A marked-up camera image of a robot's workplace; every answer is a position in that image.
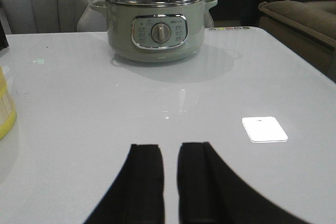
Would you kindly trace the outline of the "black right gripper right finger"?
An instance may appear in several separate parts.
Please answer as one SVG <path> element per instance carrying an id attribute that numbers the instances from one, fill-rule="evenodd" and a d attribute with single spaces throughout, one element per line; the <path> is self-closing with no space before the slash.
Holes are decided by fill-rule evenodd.
<path id="1" fill-rule="evenodd" d="M 244 182 L 209 142 L 178 155 L 180 223 L 304 223 Z"/>

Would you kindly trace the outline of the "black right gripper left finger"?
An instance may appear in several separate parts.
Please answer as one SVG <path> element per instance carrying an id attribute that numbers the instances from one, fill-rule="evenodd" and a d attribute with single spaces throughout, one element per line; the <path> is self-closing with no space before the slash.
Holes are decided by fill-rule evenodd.
<path id="1" fill-rule="evenodd" d="M 116 179 L 85 223 L 164 223 L 163 190 L 159 146 L 132 144 Z"/>

